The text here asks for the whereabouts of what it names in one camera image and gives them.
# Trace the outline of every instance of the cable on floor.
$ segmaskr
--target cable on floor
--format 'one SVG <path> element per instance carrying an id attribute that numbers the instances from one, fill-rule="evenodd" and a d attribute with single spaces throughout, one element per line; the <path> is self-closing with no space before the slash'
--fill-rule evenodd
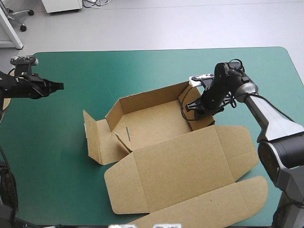
<path id="1" fill-rule="evenodd" d="M 102 6 L 110 3 L 112 0 L 95 0 L 95 2 L 92 2 L 92 0 L 82 0 L 82 4 L 85 8 L 101 8 Z"/>

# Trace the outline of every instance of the white cabinet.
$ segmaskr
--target white cabinet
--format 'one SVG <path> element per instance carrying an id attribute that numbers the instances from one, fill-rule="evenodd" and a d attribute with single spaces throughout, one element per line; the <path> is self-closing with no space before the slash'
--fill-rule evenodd
<path id="1" fill-rule="evenodd" d="M 82 8 L 82 0 L 42 0 L 42 3 L 47 13 Z"/>

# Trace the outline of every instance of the white floor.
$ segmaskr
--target white floor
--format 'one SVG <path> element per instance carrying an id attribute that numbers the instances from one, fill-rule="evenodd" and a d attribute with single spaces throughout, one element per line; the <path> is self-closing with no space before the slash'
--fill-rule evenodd
<path id="1" fill-rule="evenodd" d="M 102 51 L 280 46 L 304 81 L 304 0 L 113 0 L 101 9 L 49 15 L 40 0 L 10 0 L 30 8 L 28 30 L 16 31 L 19 55 L 42 51 Z M 11 50 L 0 49 L 0 70 Z"/>

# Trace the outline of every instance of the cardboard box wall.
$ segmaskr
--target cardboard box wall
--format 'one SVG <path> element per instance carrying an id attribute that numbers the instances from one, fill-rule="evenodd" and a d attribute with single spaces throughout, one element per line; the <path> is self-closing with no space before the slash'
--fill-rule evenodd
<path id="1" fill-rule="evenodd" d="M 245 127 L 213 125 L 135 150 L 104 178 L 116 214 L 150 213 L 138 227 L 220 228 L 264 206 L 264 178 L 235 183 L 258 161 Z"/>
<path id="2" fill-rule="evenodd" d="M 198 121 L 182 117 L 185 95 L 184 106 L 201 95 L 197 88 L 188 92 L 190 88 L 189 82 L 183 82 L 122 97 L 103 120 L 96 121 L 84 111 L 89 156 L 101 165 L 110 164 L 131 151 L 214 124 L 212 115 Z M 193 118 L 193 111 L 185 114 Z"/>

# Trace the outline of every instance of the chair wheel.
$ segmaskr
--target chair wheel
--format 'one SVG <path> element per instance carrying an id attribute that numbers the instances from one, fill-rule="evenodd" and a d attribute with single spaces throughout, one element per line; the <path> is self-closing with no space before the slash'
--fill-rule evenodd
<path id="1" fill-rule="evenodd" d="M 27 30 L 27 27 L 24 25 L 21 25 L 20 30 L 21 30 L 21 32 L 25 32 Z"/>
<path id="2" fill-rule="evenodd" d="M 30 10 L 30 11 L 28 12 L 28 14 L 29 14 L 30 16 L 33 16 L 33 15 L 34 15 L 34 11 Z"/>

